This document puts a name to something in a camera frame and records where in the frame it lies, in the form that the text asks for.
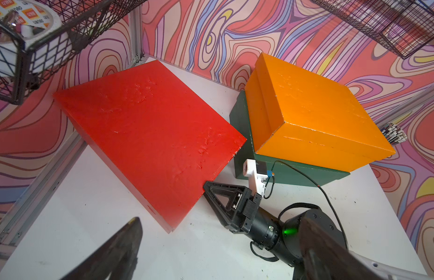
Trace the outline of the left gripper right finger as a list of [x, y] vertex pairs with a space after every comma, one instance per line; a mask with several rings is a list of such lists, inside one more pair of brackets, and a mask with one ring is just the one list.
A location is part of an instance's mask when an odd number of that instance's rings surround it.
[[364, 266], [309, 218], [301, 220], [298, 237], [307, 280], [378, 280]]

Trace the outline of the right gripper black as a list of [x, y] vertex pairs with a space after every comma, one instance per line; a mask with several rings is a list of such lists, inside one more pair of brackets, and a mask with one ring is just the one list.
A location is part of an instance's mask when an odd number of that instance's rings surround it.
[[257, 247], [283, 250], [283, 222], [260, 207], [261, 196], [245, 186], [207, 181], [204, 196], [220, 224], [248, 236]]

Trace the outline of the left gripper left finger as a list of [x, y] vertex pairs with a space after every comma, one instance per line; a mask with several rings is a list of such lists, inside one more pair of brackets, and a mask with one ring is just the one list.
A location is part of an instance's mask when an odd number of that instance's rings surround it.
[[141, 220], [132, 218], [64, 280], [131, 280], [143, 237]]

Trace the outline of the green shoebox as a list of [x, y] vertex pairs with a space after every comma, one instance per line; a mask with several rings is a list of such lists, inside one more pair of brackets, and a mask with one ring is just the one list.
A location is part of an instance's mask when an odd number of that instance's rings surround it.
[[267, 169], [274, 173], [275, 181], [279, 184], [290, 184], [307, 187], [314, 186], [314, 184], [307, 179], [307, 177], [292, 170], [291, 167], [294, 167], [305, 173], [320, 186], [350, 175], [349, 172], [322, 168], [298, 162], [283, 160], [281, 163], [279, 163], [279, 159], [275, 157], [256, 154], [254, 151], [254, 142], [251, 132], [246, 95], [243, 91], [239, 93], [236, 103], [229, 114], [229, 119], [230, 124], [247, 139], [242, 148], [234, 156], [234, 170], [235, 177], [237, 179], [247, 179], [247, 177], [243, 176], [243, 164], [246, 159], [254, 159], [256, 161], [265, 162]]

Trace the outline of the red shoebox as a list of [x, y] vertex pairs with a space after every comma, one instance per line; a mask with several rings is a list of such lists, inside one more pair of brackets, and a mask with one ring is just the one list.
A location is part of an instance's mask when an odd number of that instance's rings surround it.
[[159, 61], [54, 94], [78, 133], [166, 231], [246, 142]]

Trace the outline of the orange shoebox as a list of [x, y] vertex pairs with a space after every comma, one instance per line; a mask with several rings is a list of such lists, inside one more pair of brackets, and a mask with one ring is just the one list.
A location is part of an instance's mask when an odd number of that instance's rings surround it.
[[395, 154], [344, 85], [262, 53], [245, 94], [256, 154], [352, 172]]

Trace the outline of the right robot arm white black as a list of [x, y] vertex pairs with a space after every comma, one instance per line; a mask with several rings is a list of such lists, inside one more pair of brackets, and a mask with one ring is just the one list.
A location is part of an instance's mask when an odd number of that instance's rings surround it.
[[373, 261], [348, 250], [344, 235], [319, 206], [294, 203], [300, 215], [281, 221], [261, 208], [261, 195], [240, 185], [204, 184], [204, 196], [220, 223], [251, 239], [294, 269], [295, 280], [427, 280], [429, 276]]

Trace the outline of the metal cup of pencils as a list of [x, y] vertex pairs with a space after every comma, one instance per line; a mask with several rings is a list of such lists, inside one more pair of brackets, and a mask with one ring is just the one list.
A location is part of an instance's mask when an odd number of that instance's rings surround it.
[[397, 144], [400, 144], [408, 140], [408, 136], [404, 132], [404, 130], [401, 129], [398, 125], [393, 124], [391, 122], [381, 126], [379, 129], [383, 134], [383, 136], [388, 141], [388, 143], [392, 146], [395, 146]]

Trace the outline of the tape roll in basket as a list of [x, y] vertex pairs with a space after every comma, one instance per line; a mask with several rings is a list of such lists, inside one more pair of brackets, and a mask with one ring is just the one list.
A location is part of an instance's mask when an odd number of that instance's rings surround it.
[[[24, 40], [25, 48], [61, 27], [61, 19], [54, 10], [36, 1], [0, 1], [0, 21], [7, 19], [9, 27]], [[65, 32], [37, 48], [31, 55], [30, 72], [36, 74], [57, 66], [68, 58], [72, 42]], [[15, 75], [17, 44], [0, 31], [0, 77]]]

